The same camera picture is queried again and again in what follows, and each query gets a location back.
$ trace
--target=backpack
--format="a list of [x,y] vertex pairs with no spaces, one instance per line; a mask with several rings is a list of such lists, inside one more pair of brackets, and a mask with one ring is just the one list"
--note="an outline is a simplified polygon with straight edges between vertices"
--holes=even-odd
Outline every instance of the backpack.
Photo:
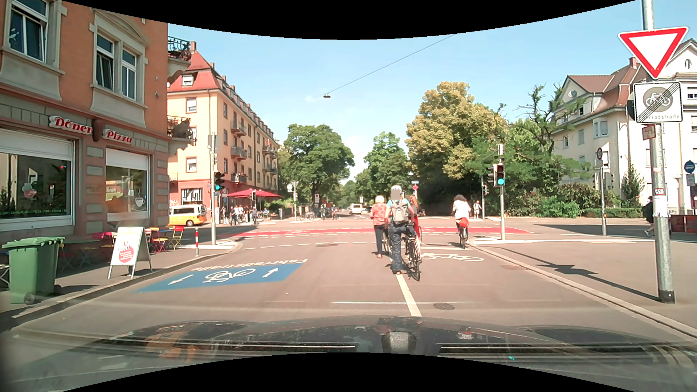
[[392,221],[396,225],[406,223],[409,221],[409,211],[407,209],[408,204],[399,200],[398,202],[392,201],[390,205],[390,210],[392,212]]

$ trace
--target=bollard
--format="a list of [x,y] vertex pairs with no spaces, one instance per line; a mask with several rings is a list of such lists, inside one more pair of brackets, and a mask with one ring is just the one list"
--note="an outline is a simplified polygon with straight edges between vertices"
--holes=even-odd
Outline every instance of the bollard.
[[196,257],[199,256],[199,228],[196,228]]

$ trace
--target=overhead wire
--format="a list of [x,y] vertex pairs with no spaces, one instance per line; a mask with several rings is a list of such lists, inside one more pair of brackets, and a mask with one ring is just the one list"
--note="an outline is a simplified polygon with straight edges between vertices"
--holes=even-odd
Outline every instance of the overhead wire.
[[426,47],[423,47],[423,48],[417,50],[416,52],[414,52],[414,53],[412,53],[412,54],[409,54],[409,55],[407,55],[407,56],[402,57],[401,59],[399,59],[399,60],[397,60],[397,61],[393,61],[392,63],[389,63],[388,65],[386,65],[386,66],[384,66],[384,67],[382,67],[382,68],[378,68],[378,69],[374,70],[373,72],[371,72],[371,73],[369,73],[369,74],[367,74],[367,75],[363,75],[363,76],[359,77],[358,79],[353,80],[353,81],[351,81],[351,82],[349,82],[349,83],[346,83],[345,85],[343,85],[343,86],[341,86],[341,87],[337,87],[336,89],[333,89],[332,91],[328,91],[328,92],[325,93],[324,95],[325,95],[325,96],[328,96],[329,93],[333,93],[334,91],[336,91],[336,90],[338,90],[338,89],[342,89],[342,88],[344,88],[344,87],[350,85],[351,83],[357,82],[357,81],[363,79],[363,78],[366,77],[366,76],[370,76],[370,75],[372,75],[372,74],[378,72],[379,70],[382,70],[382,69],[384,69],[384,68],[387,68],[387,67],[391,66],[392,64],[399,63],[400,61],[406,59],[407,57],[413,56],[414,54],[417,54],[418,52],[421,52],[422,50],[426,50],[426,49],[430,48],[430,47],[433,46],[433,45],[439,44],[439,43],[443,42],[444,40],[447,40],[448,38],[452,38],[452,37],[456,36],[457,34],[459,34],[459,33],[455,33],[455,34],[452,34],[452,35],[450,35],[450,36],[447,36],[447,37],[445,37],[445,38],[443,38],[443,39],[441,39],[441,40],[438,40],[438,41],[436,41],[435,43],[432,43],[432,44],[430,44],[430,45],[428,45],[428,46],[426,46]]

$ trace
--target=döner pizza sign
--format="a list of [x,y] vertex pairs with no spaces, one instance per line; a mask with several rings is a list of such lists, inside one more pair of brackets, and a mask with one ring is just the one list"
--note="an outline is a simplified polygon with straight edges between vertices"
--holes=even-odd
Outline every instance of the döner pizza sign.
[[[92,135],[93,129],[90,126],[85,126],[82,124],[74,123],[69,119],[64,119],[60,116],[49,117],[48,126],[51,128],[58,128],[62,130],[69,130],[70,132],[81,133],[83,135]],[[115,142],[120,142],[124,144],[132,144],[133,138],[116,133],[110,129],[104,129],[103,137],[105,139],[113,140]]]

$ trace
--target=red umbrella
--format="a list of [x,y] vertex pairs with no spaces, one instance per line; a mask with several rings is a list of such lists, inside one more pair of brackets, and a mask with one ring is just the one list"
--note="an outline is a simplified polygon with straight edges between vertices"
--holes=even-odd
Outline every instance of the red umbrella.
[[[227,197],[249,197],[252,196],[253,189],[245,189],[235,193],[228,193]],[[266,192],[265,190],[257,190],[257,197],[282,197],[271,192]]]

